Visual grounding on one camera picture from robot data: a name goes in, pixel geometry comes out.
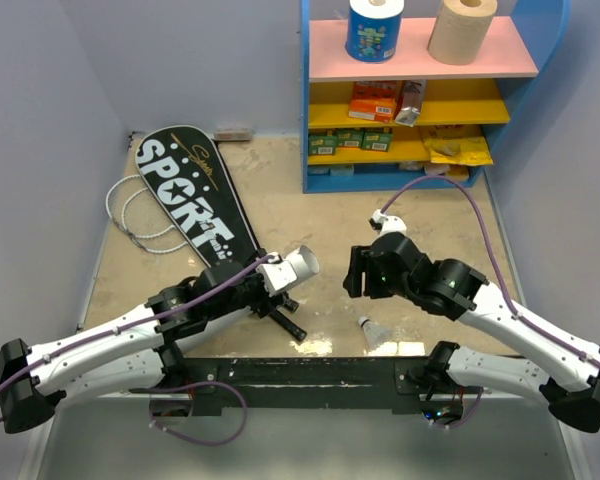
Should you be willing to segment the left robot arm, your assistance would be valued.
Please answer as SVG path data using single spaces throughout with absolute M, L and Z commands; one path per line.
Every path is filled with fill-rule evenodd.
M 310 276 L 288 261 L 219 264 L 96 328 L 36 345 L 8 341 L 0 348 L 0 425 L 25 432 L 61 406 L 116 390 L 176 392 L 187 380 L 180 351 L 246 316 L 277 312 Z

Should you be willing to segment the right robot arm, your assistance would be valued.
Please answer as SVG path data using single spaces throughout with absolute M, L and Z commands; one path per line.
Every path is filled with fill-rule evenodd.
M 431 260 L 406 235 L 393 232 L 351 248 L 343 287 L 352 298 L 406 299 L 516 353 L 489 355 L 441 341 L 410 375 L 429 392 L 501 391 L 544 403 L 557 420 L 581 432 L 600 430 L 600 345 L 550 325 L 469 265 Z

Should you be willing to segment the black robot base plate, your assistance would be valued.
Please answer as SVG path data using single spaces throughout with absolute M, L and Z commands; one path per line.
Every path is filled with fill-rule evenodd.
M 458 418 L 461 387 L 426 357 L 190 358 L 135 394 L 182 395 L 194 416 L 229 408 L 384 410 Z

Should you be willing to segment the white shuttlecock tube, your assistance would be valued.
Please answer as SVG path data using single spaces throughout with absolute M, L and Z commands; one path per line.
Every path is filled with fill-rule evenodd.
M 289 294 L 290 290 L 306 282 L 313 276 L 317 275 L 320 271 L 320 265 L 317 258 L 306 246 L 300 246 L 282 258 L 291 263 L 291 266 L 298 276 L 298 279 L 294 282 L 294 284 L 284 293 Z M 285 315 L 280 313 L 280 309 L 281 308 L 278 308 L 264 317 L 272 319 L 283 330 L 289 333 L 294 340 L 298 342 L 303 341 L 307 335 L 307 332 L 293 323 Z M 257 316 L 255 313 L 249 313 L 247 308 L 243 308 L 241 310 L 221 316 L 218 319 L 207 320 L 201 332 L 178 339 L 176 344 L 182 351 L 190 351 L 206 343 L 221 331 L 233 326 L 236 322 L 249 315 Z

